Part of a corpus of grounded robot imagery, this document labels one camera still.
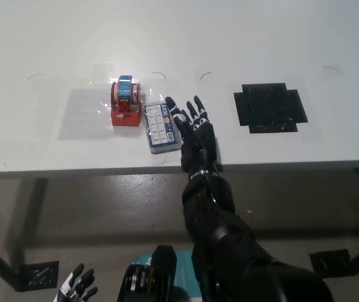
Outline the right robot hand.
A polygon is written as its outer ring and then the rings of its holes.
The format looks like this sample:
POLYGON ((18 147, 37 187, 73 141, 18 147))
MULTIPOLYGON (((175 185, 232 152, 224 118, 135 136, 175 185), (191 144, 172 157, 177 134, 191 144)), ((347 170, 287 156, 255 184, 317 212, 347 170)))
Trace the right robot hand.
POLYGON ((181 168, 189 178, 200 174, 218 174, 217 142, 213 124, 200 98, 180 109, 171 97, 165 98, 182 140, 181 168))

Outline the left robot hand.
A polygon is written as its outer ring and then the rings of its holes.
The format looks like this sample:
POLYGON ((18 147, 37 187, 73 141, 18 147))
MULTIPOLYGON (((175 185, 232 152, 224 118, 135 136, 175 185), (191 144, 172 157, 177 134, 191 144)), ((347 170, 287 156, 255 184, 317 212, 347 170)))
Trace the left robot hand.
POLYGON ((98 292, 96 286, 92 287, 94 269, 83 271, 84 264, 80 263, 59 288, 53 302, 87 302, 98 292))

